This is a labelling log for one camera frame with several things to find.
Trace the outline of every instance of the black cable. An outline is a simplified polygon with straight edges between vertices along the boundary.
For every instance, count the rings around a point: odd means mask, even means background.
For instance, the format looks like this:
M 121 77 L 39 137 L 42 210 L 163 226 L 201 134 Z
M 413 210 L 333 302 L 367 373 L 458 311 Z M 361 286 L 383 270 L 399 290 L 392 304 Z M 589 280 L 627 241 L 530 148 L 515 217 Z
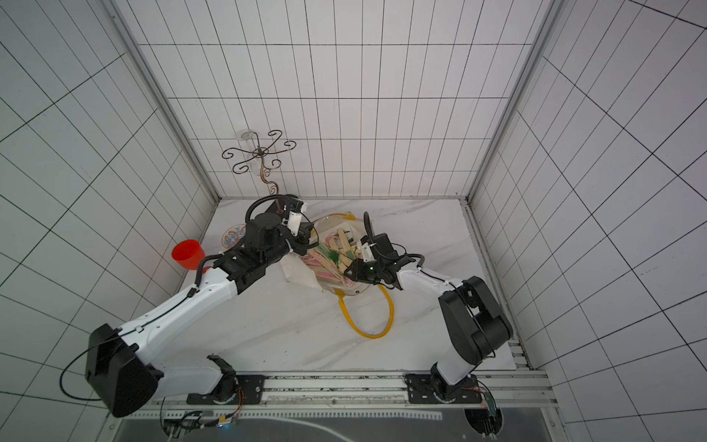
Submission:
M 164 424 L 164 420 L 162 419 L 162 408 L 165 406 L 165 401 L 167 400 L 166 397 L 162 399 L 162 404 L 160 404 L 160 427 L 162 427 L 162 432 L 165 434 L 165 436 L 169 437 L 170 432 L 167 431 L 167 426 Z
M 285 208 L 284 208 L 284 213 L 288 213 L 290 210 L 290 197 L 282 194 L 273 194 L 273 195 L 267 195 L 263 198 L 256 199 L 253 204 L 248 207 L 248 210 L 245 211 L 245 223 L 248 224 L 248 221 L 250 221 L 250 215 L 253 213 L 256 207 L 258 207 L 260 204 L 263 204 L 266 201 L 271 201 L 273 199 L 280 199 L 281 201 L 285 202 Z
M 145 322 L 145 323 L 144 323 L 143 325 L 141 325 L 140 327 L 145 328 L 146 326 L 150 325 L 151 323 L 157 321 L 158 319 L 160 319 L 160 318 L 163 317 L 164 315 L 168 314 L 169 312 L 171 312 L 171 311 L 174 310 L 175 308 L 177 308 L 177 307 L 179 307 L 180 305 L 182 305 L 182 303 L 183 303 L 184 301 L 186 301 L 187 299 L 189 299 L 189 298 L 183 298 L 181 301 L 179 301 L 178 303 L 176 303 L 172 308 L 170 308 L 169 310 L 165 311 L 164 313 L 162 313 L 161 315 L 159 315 L 157 318 L 154 318 L 154 319 L 152 319 L 152 320 L 149 320 L 148 322 Z M 92 349 L 98 347 L 99 345 L 105 344 L 106 342 L 115 341 L 115 340 L 118 339 L 118 338 L 122 338 L 123 336 L 127 336 L 127 335 L 129 335 L 129 334 L 131 334 L 131 333 L 133 333 L 133 332 L 136 332 L 136 331 L 137 331 L 137 329 L 134 328 L 133 330 L 130 330 L 129 332 L 123 333 L 122 335 L 114 336 L 114 337 L 112 337 L 112 338 L 106 339 L 105 341 L 101 341 L 101 342 L 99 342 L 98 344 L 96 344 L 96 345 L 94 345 L 94 346 L 91 346 L 91 347 L 87 348 L 86 350 L 83 350 L 77 357 L 75 357 L 74 359 L 72 359 L 71 362 L 69 362 L 69 365 L 67 365 L 66 367 L 64 367 L 64 370 L 62 370 L 61 374 L 59 374 L 59 389 L 62 391 L 62 393 L 64 393 L 65 396 L 70 397 L 71 399 L 75 399 L 75 400 L 90 400 L 90 401 L 98 401 L 98 400 L 101 400 L 101 399 L 91 399 L 91 398 L 89 398 L 89 397 L 77 397 L 77 396 L 74 396 L 74 395 L 69 394 L 69 393 L 64 389 L 64 374 L 66 374 L 66 371 L 69 370 L 69 367 L 72 366 L 72 365 L 74 364 L 74 362 L 78 361 L 79 358 L 81 358 L 84 354 L 88 353 L 90 350 L 92 350 Z

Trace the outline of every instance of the wrought iron ornament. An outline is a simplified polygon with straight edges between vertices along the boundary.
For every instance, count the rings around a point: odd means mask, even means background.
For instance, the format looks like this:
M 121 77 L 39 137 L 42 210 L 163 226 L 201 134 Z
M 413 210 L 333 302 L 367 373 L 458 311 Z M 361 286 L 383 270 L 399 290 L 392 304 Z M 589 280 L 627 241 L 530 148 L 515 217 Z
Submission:
M 291 151 L 292 149 L 294 149 L 297 146 L 297 143 L 292 140 L 287 140 L 283 143 L 283 145 L 288 147 L 289 149 L 285 149 L 283 151 L 271 152 L 270 148 L 272 146 L 274 146 L 275 143 L 277 141 L 279 141 L 279 139 L 282 137 L 281 130 L 275 129 L 275 130 L 271 130 L 270 132 L 267 133 L 268 136 L 277 135 L 277 138 L 275 138 L 275 141 L 270 143 L 270 146 L 266 147 L 265 149 L 260 147 L 260 137 L 258 136 L 257 132 L 248 131 L 248 132 L 246 132 L 246 134 L 250 135 L 251 140 L 253 140 L 253 135 L 255 136 L 255 140 L 253 141 L 253 146 L 255 147 L 254 150 L 246 151 L 243 149 L 239 149 L 238 147 L 230 147 L 230 148 L 226 149 L 225 151 L 223 151 L 223 153 L 221 153 L 221 158 L 223 158 L 225 160 L 229 160 L 229 159 L 233 158 L 233 151 L 241 151 L 243 153 L 251 155 L 250 158 L 248 158 L 247 160 L 240 161 L 240 162 L 233 165 L 231 170 L 233 171 L 233 173 L 235 173 L 237 175 L 240 175 L 241 173 L 246 173 L 247 171 L 250 170 L 250 167 L 247 164 L 248 161 L 250 161 L 254 158 L 260 160 L 260 179 L 262 180 L 262 182 L 267 184 L 268 191 L 270 192 L 270 194 L 280 193 L 280 187 L 278 186 L 278 184 L 274 181 L 268 181 L 267 178 L 270 176 L 271 171 L 280 168 L 282 161 L 280 161 L 277 158 L 273 158 L 270 161 L 270 167 L 267 167 L 267 166 L 265 166 L 265 157 L 268 155 L 274 155 L 276 153 L 283 153 L 283 152 Z

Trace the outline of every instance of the yellow bag handle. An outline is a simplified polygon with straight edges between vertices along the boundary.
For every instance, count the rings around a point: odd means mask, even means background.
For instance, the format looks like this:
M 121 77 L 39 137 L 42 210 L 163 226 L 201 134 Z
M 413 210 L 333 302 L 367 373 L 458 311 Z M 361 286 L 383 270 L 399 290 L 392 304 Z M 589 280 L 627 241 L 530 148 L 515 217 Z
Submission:
M 346 309 L 346 304 L 344 304 L 344 297 L 346 296 L 346 294 L 341 289 L 334 289 L 334 292 L 339 297 L 339 307 L 341 307 L 341 312 L 344 314 L 346 321 L 349 322 L 349 325 L 351 326 L 351 328 L 353 328 L 353 330 L 356 333 L 358 333 L 359 335 L 361 335 L 363 337 L 367 337 L 368 339 L 378 339 L 379 337 L 384 337 L 388 333 L 388 331 L 390 330 L 391 326 L 393 325 L 393 316 L 395 316 L 395 307 L 393 306 L 393 300 L 390 298 L 390 295 L 385 290 L 385 287 L 379 285 L 378 288 L 385 295 L 385 298 L 388 300 L 388 307 L 390 308 L 390 317 L 388 318 L 388 324 L 385 326 L 385 330 L 383 330 L 382 333 L 380 333 L 378 335 L 370 335 L 370 334 L 364 333 L 358 329 L 358 327 L 354 324 L 353 320 L 351 320 L 351 316 L 349 315 L 349 311 Z

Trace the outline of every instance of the metal frame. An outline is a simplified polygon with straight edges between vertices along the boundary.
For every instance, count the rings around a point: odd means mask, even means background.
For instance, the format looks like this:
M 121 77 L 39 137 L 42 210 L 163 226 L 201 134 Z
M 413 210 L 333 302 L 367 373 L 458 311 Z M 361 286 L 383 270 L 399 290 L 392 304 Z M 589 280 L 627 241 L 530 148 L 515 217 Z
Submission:
M 504 135 L 506 135 L 506 131 L 508 131 L 510 118 L 515 112 L 515 110 L 518 108 L 518 103 L 520 102 L 521 97 L 525 93 L 525 90 L 527 89 L 527 86 L 530 83 L 530 79 L 532 78 L 532 75 L 535 72 L 537 64 L 540 62 L 542 53 L 545 50 L 545 47 L 547 46 L 547 43 L 550 39 L 550 35 L 554 30 L 555 24 L 560 18 L 560 15 L 566 3 L 567 0 L 552 0 L 552 3 L 550 3 L 550 6 L 548 7 L 547 12 L 545 13 L 545 17 L 543 17 L 540 29 L 538 30 L 538 33 L 537 35 L 535 35 L 535 39 L 532 42 L 530 53 L 528 54 L 527 58 L 525 59 L 525 62 L 523 63 L 523 68 L 520 72 L 520 75 L 518 76 L 518 82 L 513 87 L 513 91 L 510 93 L 510 98 L 506 103 L 506 108 L 503 110 L 503 114 L 501 115 L 501 121 L 498 123 L 496 130 L 493 131 L 489 148 L 488 150 L 486 150 L 486 153 L 484 154 L 484 157 L 481 160 L 479 172 L 474 177 L 472 188 L 469 191 L 469 194 L 467 195 L 469 201 L 474 198 L 474 194 L 476 194 L 477 189 L 479 188 L 479 183 L 481 183 L 481 179 L 484 177 L 486 169 L 489 168 L 491 157 L 498 150 L 498 147 L 501 143 L 501 139 Z
M 132 35 L 132 32 L 125 23 L 125 19 L 122 15 L 122 12 L 117 6 L 115 6 L 113 0 L 99 0 L 99 3 L 103 6 L 103 11 L 110 19 L 110 22 L 113 23 L 113 28 L 115 29 L 115 32 L 118 34 L 118 37 L 120 37 L 123 46 L 125 46 L 126 54 L 128 54 L 133 64 L 135 65 L 138 74 L 140 75 L 144 83 L 147 85 L 147 89 L 150 92 L 152 99 L 155 101 L 155 103 L 157 103 L 158 109 L 162 110 L 162 113 L 166 116 L 167 124 L 169 125 L 170 129 L 172 129 L 172 131 L 177 135 L 177 140 L 179 141 L 182 150 L 187 153 L 189 161 L 192 163 L 192 166 L 194 166 L 194 169 L 199 175 L 199 178 L 204 183 L 205 188 L 208 190 L 208 196 L 212 199 L 214 203 L 218 204 L 221 198 L 218 196 L 216 188 L 211 182 L 211 179 L 206 174 L 206 169 L 201 164 L 201 160 L 199 160 L 199 157 L 196 154 L 196 151 L 194 150 L 192 142 L 189 140 L 189 137 L 187 136 L 186 132 L 184 132 L 182 125 L 179 123 L 177 115 L 172 109 L 172 106 L 167 101 L 164 91 L 160 87 L 159 83 L 155 78 L 154 73 L 152 72 L 150 66 L 147 64 L 147 61 L 143 57 L 142 51 L 140 50 L 137 41 L 135 40 L 135 37 Z

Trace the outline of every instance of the red cup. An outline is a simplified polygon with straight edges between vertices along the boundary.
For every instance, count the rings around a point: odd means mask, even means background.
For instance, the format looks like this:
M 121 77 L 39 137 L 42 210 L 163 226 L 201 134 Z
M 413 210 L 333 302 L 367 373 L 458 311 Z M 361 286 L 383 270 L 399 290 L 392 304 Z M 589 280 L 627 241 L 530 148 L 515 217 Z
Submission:
M 196 240 L 182 241 L 172 249 L 172 259 L 187 270 L 199 268 L 199 262 L 204 256 L 204 249 Z

